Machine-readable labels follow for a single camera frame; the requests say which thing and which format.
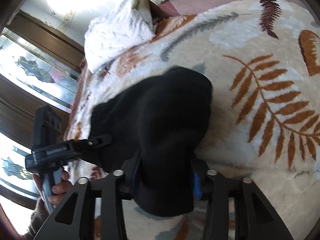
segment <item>glass panel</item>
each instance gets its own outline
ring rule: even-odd
[[[79,73],[8,29],[0,36],[0,74],[43,101],[71,112]]]
[[[33,210],[20,206],[3,196],[0,196],[0,203],[13,227],[20,235],[24,235],[28,230]]]
[[[0,133],[0,185],[24,197],[38,199],[31,174],[25,169],[25,156],[31,150]]]

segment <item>metal rivet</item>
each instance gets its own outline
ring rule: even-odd
[[[113,172],[113,175],[115,175],[115,176],[121,176],[122,174],[124,174],[124,172],[122,170],[116,170]]]
[[[215,176],[218,174],[218,172],[216,170],[207,170],[207,174],[210,176]]]
[[[242,181],[245,183],[245,184],[250,184],[252,182],[252,179],[250,179],[249,177],[244,177],[242,179]]]
[[[78,179],[78,183],[79,183],[79,184],[82,184],[82,185],[83,185],[83,184],[86,184],[88,181],[89,181],[89,180],[88,180],[87,178],[85,178],[85,177]]]

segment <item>blanket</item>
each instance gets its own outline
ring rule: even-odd
[[[83,71],[66,139],[87,138],[94,106],[142,79],[173,65],[196,70],[214,87],[197,156],[229,178],[252,178],[302,240],[320,217],[320,29],[313,21],[284,0],[236,1],[166,20],[152,41],[107,62],[103,75]],[[128,238],[200,238],[203,205],[164,220],[124,202]]]

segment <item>metal screw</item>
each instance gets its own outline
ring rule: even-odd
[[[250,184],[252,182],[252,179],[250,179],[249,177],[244,177],[242,179],[242,181],[245,183],[245,184]]]
[[[113,175],[115,175],[115,176],[121,176],[122,174],[124,174],[124,172],[122,170],[116,170],[113,172]]]
[[[82,178],[80,178],[80,179],[78,179],[78,183],[79,184],[86,184],[88,182],[88,179],[87,178],[85,178],[85,177],[82,177]]]
[[[218,174],[218,172],[216,170],[207,170],[207,174],[210,176],[215,176]]]

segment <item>leaf-patterned blanket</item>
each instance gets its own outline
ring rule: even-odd
[[[82,73],[66,139],[87,138],[94,106],[132,84],[173,65],[194,69],[214,87],[197,155],[225,176],[250,176],[294,239],[304,239],[320,217],[320,28],[313,21],[284,0],[236,1],[165,20],[151,42],[103,72]],[[124,212],[130,240],[200,238],[205,217],[198,205],[167,220],[134,203]]]

